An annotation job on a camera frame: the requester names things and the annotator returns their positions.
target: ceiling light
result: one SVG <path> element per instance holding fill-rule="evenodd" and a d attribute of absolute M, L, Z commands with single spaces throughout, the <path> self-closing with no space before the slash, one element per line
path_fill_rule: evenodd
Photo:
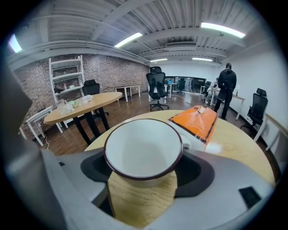
<path fill-rule="evenodd" d="M 115 45 L 114 47 L 119 48 L 120 46 L 122 46 L 122 45 L 126 44 L 127 42 L 130 42 L 130 41 L 132 41 L 133 39 L 138 38 L 138 37 L 140 37 L 140 36 L 142 36 L 142 34 L 136 33 L 136 34 L 130 36 L 129 38 L 126 38 L 126 39 L 123 40 L 122 42 L 119 42 L 119 43 L 118 43 L 117 45 Z"/>
<path fill-rule="evenodd" d="M 158 61 L 167 61 L 167 58 L 162 58 L 162 59 L 157 59 L 157 60 L 152 60 L 150 62 L 158 62 Z"/>
<path fill-rule="evenodd" d="M 198 60 L 198 61 L 207 61 L 207 62 L 212 62 L 212 59 L 206 59 L 206 58 L 198 58 L 198 57 L 194 57 L 192 58 L 192 60 Z"/>
<path fill-rule="evenodd" d="M 12 35 L 12 37 L 9 40 L 9 45 L 11 46 L 11 48 L 15 51 L 15 53 L 18 53 L 19 51 L 21 51 L 21 47 L 15 37 L 15 34 Z"/>
<path fill-rule="evenodd" d="M 216 25 L 216 24 L 212 24 L 212 23 L 202 22 L 201 27 L 226 32 L 226 33 L 232 34 L 234 36 L 237 36 L 239 38 L 243 38 L 245 36 L 244 33 L 241 33 L 237 30 L 234 30 L 234 29 L 231 29 L 228 27 L 224 27 L 224 26 L 220 26 L 220 25 Z"/>

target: mug rim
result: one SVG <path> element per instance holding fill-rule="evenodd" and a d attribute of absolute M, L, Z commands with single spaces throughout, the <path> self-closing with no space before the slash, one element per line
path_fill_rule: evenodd
<path fill-rule="evenodd" d="M 153 176 L 149 176 L 149 177 L 133 177 L 133 176 L 130 176 L 130 175 L 127 175 L 127 174 L 124 174 L 122 172 L 120 172 L 119 170 L 117 170 L 108 160 L 107 158 L 107 152 L 106 152 L 106 145 L 107 145 L 107 141 L 109 139 L 109 137 L 111 136 L 111 134 L 116 130 L 118 129 L 119 127 L 121 127 L 122 125 L 124 124 L 127 124 L 127 123 L 130 123 L 130 122 L 133 122 L 133 121 L 137 121 L 137 120 L 155 120 L 155 121 L 158 121 L 158 122 L 162 122 L 168 126 L 170 126 L 174 131 L 175 133 L 177 134 L 178 138 L 179 138 L 179 141 L 180 141 L 180 150 L 179 150 L 179 153 L 178 153 L 178 156 L 176 158 L 176 160 L 166 169 L 164 170 L 163 172 L 159 173 L 159 174 L 156 174 L 156 175 L 153 175 Z M 109 166 L 109 168 L 114 171 L 116 174 L 118 174 L 119 176 L 121 177 L 125 177 L 125 178 L 128 178 L 128 179 L 131 179 L 131 180 L 136 180 L 136 181 L 148 181 L 148 180 L 152 180 L 152 179 L 157 179 L 157 178 L 160 178 L 170 172 L 173 171 L 173 169 L 175 168 L 175 166 L 177 165 L 177 163 L 179 162 L 179 160 L 181 159 L 182 157 L 182 154 L 183 154 L 183 142 L 182 142 L 182 139 L 180 137 L 180 134 L 176 131 L 175 128 L 173 128 L 171 125 L 167 124 L 166 122 L 164 121 L 161 121 L 161 120 L 157 120 L 157 119 L 152 119 L 152 118 L 144 118 L 144 119 L 135 119 L 135 120 L 131 120 L 131 121 L 128 121 L 126 123 L 123 123 L 121 125 L 119 125 L 116 129 L 114 129 L 107 137 L 106 141 L 105 141 L 105 144 L 104 144 L 104 158 L 105 158 L 105 161 L 106 161 L 106 164 Z"/>

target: person in black clothing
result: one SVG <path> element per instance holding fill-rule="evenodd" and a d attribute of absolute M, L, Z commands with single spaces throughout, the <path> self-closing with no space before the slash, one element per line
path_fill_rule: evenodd
<path fill-rule="evenodd" d="M 221 118 L 226 120 L 226 114 L 229 108 L 229 104 L 232 100 L 233 91 L 236 87 L 236 74 L 232 71 L 232 65 L 230 63 L 226 64 L 226 69 L 221 71 L 218 78 L 218 87 L 220 92 L 218 94 L 217 102 L 214 108 L 214 111 L 217 112 L 222 101 L 224 103 L 224 109 L 221 115 Z"/>

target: metal shelving unit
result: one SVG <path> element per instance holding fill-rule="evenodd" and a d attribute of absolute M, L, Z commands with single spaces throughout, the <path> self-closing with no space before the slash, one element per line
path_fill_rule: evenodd
<path fill-rule="evenodd" d="M 53 77 L 53 71 L 65 69 L 65 68 L 73 68 L 73 67 L 77 67 L 77 72 Z M 52 93 L 53 93 L 53 97 L 54 97 L 55 102 L 58 101 L 58 97 L 57 97 L 58 95 L 61 95 L 63 93 L 69 93 L 69 92 L 74 91 L 74 90 L 80 90 L 81 94 L 83 95 L 82 86 L 80 84 L 80 78 L 82 79 L 82 83 L 84 83 L 84 81 L 85 81 L 82 55 L 78 59 L 61 60 L 61 61 L 56 61 L 56 62 L 52 62 L 51 58 L 49 58 L 49 76 L 50 76 L 50 83 L 51 83 Z M 55 91 L 54 91 L 54 84 L 55 83 L 57 83 L 59 81 L 65 81 L 65 80 L 73 79 L 73 78 L 78 78 L 79 86 L 76 86 L 74 88 L 68 88 L 66 90 L 63 90 L 60 93 L 55 93 Z M 68 128 L 67 123 L 69 123 L 72 120 L 73 119 L 63 121 L 66 128 Z"/>

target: black pants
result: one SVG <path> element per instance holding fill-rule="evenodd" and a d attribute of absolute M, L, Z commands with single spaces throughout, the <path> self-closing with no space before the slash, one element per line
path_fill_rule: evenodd
<path fill-rule="evenodd" d="M 227 114 L 227 111 L 229 109 L 229 104 L 232 100 L 232 93 L 227 93 L 226 94 L 226 97 L 225 97 L 225 102 L 224 102 L 224 109 L 222 111 L 222 115 L 221 117 L 226 119 L 226 114 Z M 217 112 L 219 107 L 220 107 L 220 104 L 221 104 L 222 101 L 220 101 L 219 99 L 217 99 L 217 102 L 216 102 L 216 105 L 214 107 L 214 111 Z"/>

